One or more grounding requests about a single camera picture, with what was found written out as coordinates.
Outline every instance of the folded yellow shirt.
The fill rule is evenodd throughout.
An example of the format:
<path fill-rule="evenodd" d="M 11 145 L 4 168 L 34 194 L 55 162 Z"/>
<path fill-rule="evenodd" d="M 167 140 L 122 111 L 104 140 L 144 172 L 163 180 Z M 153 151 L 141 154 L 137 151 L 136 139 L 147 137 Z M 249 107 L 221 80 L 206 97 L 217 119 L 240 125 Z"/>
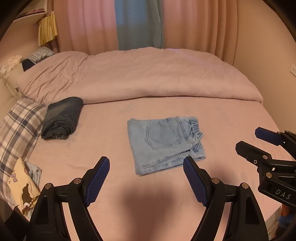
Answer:
<path fill-rule="evenodd" d="M 15 203 L 19 205 L 18 208 L 30 220 L 30 210 L 35 207 L 40 191 L 29 176 L 21 158 L 17 160 L 7 184 Z"/>

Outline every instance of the mattress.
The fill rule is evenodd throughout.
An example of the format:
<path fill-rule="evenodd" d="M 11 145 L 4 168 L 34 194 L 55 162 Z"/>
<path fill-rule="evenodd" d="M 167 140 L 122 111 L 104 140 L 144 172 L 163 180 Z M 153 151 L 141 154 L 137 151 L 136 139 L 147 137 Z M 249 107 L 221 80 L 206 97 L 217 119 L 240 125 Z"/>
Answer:
<path fill-rule="evenodd" d="M 207 97 L 143 97 L 88 104 L 82 108 L 77 130 L 67 140 L 37 141 L 30 162 L 42 169 L 40 188 L 51 182 L 64 185 L 94 167 L 101 156 L 110 159 L 110 172 L 95 203 L 88 208 L 104 240 L 190 240 L 205 208 L 198 203 L 182 167 L 144 176 L 135 174 L 127 121 L 196 116 L 204 133 L 201 142 L 206 159 L 197 162 L 211 177 L 225 184 L 246 182 L 252 188 L 264 219 L 280 203 L 260 194 L 256 166 L 235 152 L 246 141 L 272 154 L 291 160 L 281 147 L 255 137 L 257 127 L 278 128 L 256 101 Z M 78 240 L 67 204 L 63 204 L 71 239 Z M 215 240 L 222 240 L 230 204 L 225 205 Z"/>

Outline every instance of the blue curtain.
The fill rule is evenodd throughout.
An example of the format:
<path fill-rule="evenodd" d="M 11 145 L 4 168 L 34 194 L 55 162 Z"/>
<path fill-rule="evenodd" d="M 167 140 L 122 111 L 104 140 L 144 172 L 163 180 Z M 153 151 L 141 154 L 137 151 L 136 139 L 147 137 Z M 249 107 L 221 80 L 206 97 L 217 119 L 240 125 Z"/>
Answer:
<path fill-rule="evenodd" d="M 119 50 L 163 48 L 161 0 L 115 0 Z"/>

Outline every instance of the stuffed animal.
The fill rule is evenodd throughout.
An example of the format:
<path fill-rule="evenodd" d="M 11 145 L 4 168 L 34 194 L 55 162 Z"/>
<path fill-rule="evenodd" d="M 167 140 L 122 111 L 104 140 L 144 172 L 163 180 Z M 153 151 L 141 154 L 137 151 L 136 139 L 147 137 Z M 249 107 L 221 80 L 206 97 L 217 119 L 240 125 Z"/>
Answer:
<path fill-rule="evenodd" d="M 0 77 L 6 75 L 9 71 L 11 71 L 14 67 L 16 67 L 19 63 L 22 62 L 22 56 L 16 55 L 9 58 L 7 64 L 3 65 L 0 68 Z"/>

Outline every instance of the textured blue rubber pad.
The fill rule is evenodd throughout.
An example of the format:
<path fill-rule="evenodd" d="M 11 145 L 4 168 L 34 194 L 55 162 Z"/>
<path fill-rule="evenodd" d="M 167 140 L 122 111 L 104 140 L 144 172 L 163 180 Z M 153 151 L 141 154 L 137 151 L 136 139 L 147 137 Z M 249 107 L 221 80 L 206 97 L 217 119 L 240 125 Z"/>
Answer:
<path fill-rule="evenodd" d="M 207 206 L 209 200 L 207 199 L 206 187 L 188 158 L 185 158 L 183 161 L 183 170 L 195 194 L 197 201 L 201 202 L 204 206 Z"/>
<path fill-rule="evenodd" d="M 108 175 L 110 170 L 110 161 L 108 158 L 105 158 L 98 168 L 97 172 L 94 174 L 92 180 L 90 181 L 89 185 L 86 189 L 86 198 L 84 203 L 86 207 L 88 207 L 92 202 L 95 202 L 98 194 L 102 188 L 102 185 Z"/>
<path fill-rule="evenodd" d="M 263 141 L 279 146 L 283 141 L 279 133 L 258 127 L 255 130 L 255 136 Z"/>

